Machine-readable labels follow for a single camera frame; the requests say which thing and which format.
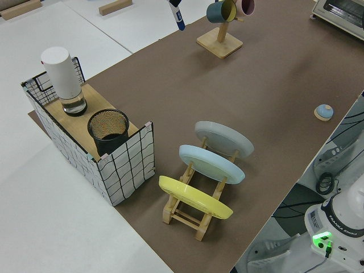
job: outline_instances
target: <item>teal mug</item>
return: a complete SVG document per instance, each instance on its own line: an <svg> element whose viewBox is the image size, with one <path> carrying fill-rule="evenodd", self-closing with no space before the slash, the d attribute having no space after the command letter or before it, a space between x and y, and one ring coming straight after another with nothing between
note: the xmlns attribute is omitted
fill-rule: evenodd
<svg viewBox="0 0 364 273"><path fill-rule="evenodd" d="M206 16L211 23L226 23L234 20L237 7L233 0L223 0L208 6Z"/></svg>

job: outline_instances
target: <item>mug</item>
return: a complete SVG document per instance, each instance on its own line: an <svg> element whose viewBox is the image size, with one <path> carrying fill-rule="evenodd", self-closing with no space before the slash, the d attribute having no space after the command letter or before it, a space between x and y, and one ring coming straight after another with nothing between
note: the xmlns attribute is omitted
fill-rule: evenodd
<svg viewBox="0 0 364 273"><path fill-rule="evenodd" d="M208 6L206 16L211 23L225 23L234 20L237 7L233 0L223 0Z"/></svg>
<svg viewBox="0 0 364 273"><path fill-rule="evenodd" d="M255 9L254 0L235 0L237 6L237 17L249 16Z"/></svg>

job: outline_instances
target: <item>yellow plate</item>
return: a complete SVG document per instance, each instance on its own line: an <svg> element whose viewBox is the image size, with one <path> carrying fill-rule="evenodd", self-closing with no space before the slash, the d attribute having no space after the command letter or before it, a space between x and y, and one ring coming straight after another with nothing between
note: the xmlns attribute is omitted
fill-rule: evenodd
<svg viewBox="0 0 364 273"><path fill-rule="evenodd" d="M222 202L178 180L159 176L159 186L178 200L216 218L228 219L233 214L233 211Z"/></svg>

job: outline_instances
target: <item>brown table mat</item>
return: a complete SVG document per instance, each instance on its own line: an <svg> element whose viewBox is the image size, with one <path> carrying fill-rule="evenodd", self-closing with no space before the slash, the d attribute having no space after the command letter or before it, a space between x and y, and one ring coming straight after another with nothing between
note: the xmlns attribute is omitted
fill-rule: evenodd
<svg viewBox="0 0 364 273"><path fill-rule="evenodd" d="M362 41L310 20L313 5L257 1L244 23L230 24L244 44L225 60L196 44L218 26L202 18L87 81L137 127L154 122L156 174L116 209L174 272L229 272L361 93ZM320 104L333 107L329 122L313 115ZM200 144L194 125L203 120L234 128L255 151L235 162L246 179L222 193L233 215L213 219L199 242L188 226L162 222L168 196L158 177L183 174L179 146ZM191 185L215 187L199 174Z"/></svg>

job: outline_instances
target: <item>black mesh pen holder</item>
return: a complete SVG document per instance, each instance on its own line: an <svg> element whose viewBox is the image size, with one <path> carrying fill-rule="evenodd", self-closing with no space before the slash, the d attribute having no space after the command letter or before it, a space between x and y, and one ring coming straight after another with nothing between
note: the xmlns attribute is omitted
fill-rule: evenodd
<svg viewBox="0 0 364 273"><path fill-rule="evenodd" d="M110 155L128 139L129 119L116 109L103 109L93 114L87 124L99 156Z"/></svg>

